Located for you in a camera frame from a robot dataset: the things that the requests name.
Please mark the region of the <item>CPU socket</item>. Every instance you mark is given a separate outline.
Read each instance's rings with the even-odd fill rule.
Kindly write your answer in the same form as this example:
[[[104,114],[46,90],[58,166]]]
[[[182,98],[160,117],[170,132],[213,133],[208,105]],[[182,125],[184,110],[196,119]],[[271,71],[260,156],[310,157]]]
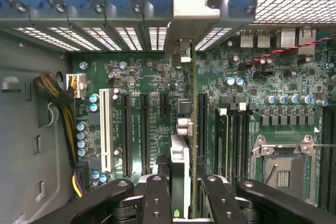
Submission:
[[[317,151],[314,136],[306,133],[279,135],[280,139],[257,134],[251,148],[249,178],[317,204]]]

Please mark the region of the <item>white expansion slot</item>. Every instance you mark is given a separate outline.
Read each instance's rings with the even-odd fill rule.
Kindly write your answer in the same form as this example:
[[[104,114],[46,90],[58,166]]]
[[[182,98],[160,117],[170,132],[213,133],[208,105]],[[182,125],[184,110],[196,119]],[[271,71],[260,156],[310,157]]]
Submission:
[[[113,160],[111,159],[111,89],[100,89],[100,145],[101,145],[101,170],[111,172]]]

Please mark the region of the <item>short black expansion slot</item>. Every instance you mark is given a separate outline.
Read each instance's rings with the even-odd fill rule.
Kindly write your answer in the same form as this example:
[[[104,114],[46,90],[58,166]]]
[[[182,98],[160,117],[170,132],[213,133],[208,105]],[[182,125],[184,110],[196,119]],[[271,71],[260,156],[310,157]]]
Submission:
[[[160,117],[166,118],[169,116],[169,95],[161,93],[160,94]]]

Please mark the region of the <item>silver USB port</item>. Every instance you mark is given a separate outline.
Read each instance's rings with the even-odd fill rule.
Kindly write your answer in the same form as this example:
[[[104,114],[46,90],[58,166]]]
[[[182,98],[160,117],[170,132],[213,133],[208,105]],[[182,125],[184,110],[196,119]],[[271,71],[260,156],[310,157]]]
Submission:
[[[240,47],[241,48],[254,48],[255,32],[253,30],[240,31]]]
[[[257,33],[257,47],[270,48],[270,31],[259,30]]]

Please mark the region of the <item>green motherboard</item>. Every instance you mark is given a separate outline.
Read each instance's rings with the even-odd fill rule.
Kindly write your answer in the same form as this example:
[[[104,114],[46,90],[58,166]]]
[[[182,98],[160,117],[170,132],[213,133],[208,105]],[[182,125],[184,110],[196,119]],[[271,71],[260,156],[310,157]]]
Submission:
[[[215,173],[216,109],[235,111],[234,182],[238,182],[238,115],[237,108],[246,102],[249,112],[249,178],[251,148],[257,134],[280,139],[279,135],[306,133],[321,144],[322,109],[328,107],[328,140],[331,142],[331,119],[336,108],[336,31],[316,30],[314,55],[300,55],[299,30],[296,45],[281,48],[281,31],[270,31],[270,48],[240,47],[240,33],[208,53],[197,52],[197,90],[208,95],[206,156],[197,160],[197,173]],[[150,96],[150,173],[170,177],[171,135],[176,126],[174,96],[181,91],[180,68],[160,53],[145,54],[76,54],[72,65],[75,73],[86,74],[86,98],[76,101],[77,147],[83,169],[85,190],[92,191],[119,178],[137,183],[142,176],[140,95]],[[111,172],[101,170],[100,89],[111,89]],[[121,126],[121,94],[131,97],[132,174],[123,175]],[[160,94],[169,95],[169,116],[160,117]],[[328,172],[328,212],[330,212],[331,147]],[[320,207],[321,147],[317,151],[317,204]]]

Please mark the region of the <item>long black expansion slot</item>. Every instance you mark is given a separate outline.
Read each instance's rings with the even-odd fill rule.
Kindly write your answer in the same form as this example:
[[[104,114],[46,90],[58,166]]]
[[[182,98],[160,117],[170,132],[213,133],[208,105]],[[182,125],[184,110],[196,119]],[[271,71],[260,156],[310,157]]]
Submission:
[[[198,112],[197,112],[197,144],[198,155],[206,156],[207,140],[207,113],[208,113],[208,95],[207,93],[198,94]]]
[[[141,93],[140,109],[142,175],[146,175],[150,173],[150,96],[148,93]]]
[[[121,94],[121,126],[123,149],[123,175],[132,174],[132,126],[131,126],[131,97],[129,93]]]

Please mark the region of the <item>silver ethernet port block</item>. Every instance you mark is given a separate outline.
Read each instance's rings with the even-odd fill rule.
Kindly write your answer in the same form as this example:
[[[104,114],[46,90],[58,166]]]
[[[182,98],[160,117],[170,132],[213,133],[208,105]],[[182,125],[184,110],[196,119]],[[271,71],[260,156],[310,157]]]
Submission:
[[[314,55],[315,45],[304,45],[306,43],[313,43],[316,40],[316,30],[311,27],[304,27],[299,30],[299,45],[302,45],[298,49],[300,55]]]

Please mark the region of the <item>open PC case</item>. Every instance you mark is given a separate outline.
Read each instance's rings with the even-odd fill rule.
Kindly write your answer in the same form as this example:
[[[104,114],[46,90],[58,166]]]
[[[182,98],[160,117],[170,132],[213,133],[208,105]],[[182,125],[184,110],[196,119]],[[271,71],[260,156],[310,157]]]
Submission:
[[[336,26],[336,0],[252,0],[249,8],[239,11],[229,10],[228,2],[229,0],[221,0],[219,21],[213,24],[205,36],[216,27],[227,27],[232,30],[204,52],[246,29],[267,30],[268,26],[277,25],[280,27]],[[50,4],[49,10],[36,10],[20,0],[10,0],[10,9],[0,9],[0,30],[60,51],[66,50],[23,34],[14,28],[36,28],[80,49],[80,51],[67,52],[113,52],[84,32],[82,28],[100,27],[122,48],[121,51],[131,51],[115,28],[134,27],[143,50],[133,52],[159,52],[151,50],[149,27],[168,26],[172,19],[173,2],[170,0],[169,6],[163,10],[154,9],[147,0],[131,0],[131,6],[128,9],[116,9],[106,0],[91,0],[91,7],[83,10],[76,10],[63,0],[50,0]],[[102,50],[88,51],[49,30],[48,27],[70,28]]]

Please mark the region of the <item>perforated metal slot cover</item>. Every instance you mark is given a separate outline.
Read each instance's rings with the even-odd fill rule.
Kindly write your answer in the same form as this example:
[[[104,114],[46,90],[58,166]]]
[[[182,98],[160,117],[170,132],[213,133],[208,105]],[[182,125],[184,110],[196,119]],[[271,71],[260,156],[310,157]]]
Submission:
[[[48,27],[49,30],[57,33],[58,35],[74,42],[76,45],[79,45],[85,48],[88,51],[101,51],[102,49],[93,43],[89,42],[87,39],[83,38],[73,30],[67,27]]]
[[[115,30],[131,51],[143,50],[134,27],[116,27]]]
[[[83,27],[82,30],[106,47],[109,51],[121,51],[122,48],[100,27]]]
[[[167,27],[149,27],[150,45],[152,51],[163,51]]]
[[[64,49],[66,51],[80,51],[79,48],[72,46],[62,40],[57,39],[56,37],[53,37],[49,34],[46,34],[40,30],[37,30],[36,28],[32,27],[17,27],[14,28],[15,30],[26,34],[28,36],[31,36],[33,38],[36,38],[38,40],[41,40],[43,42],[46,42],[48,44],[51,44],[53,46],[56,46],[58,48]]]
[[[196,51],[204,51],[219,39],[224,37],[232,28],[213,28],[195,47]]]

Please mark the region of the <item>white power connector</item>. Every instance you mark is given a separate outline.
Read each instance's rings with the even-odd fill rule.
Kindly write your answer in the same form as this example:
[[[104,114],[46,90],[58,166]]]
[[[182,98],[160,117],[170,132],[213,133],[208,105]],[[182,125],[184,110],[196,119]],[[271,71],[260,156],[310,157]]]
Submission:
[[[86,98],[86,74],[66,74],[66,90],[73,94],[75,99]]]

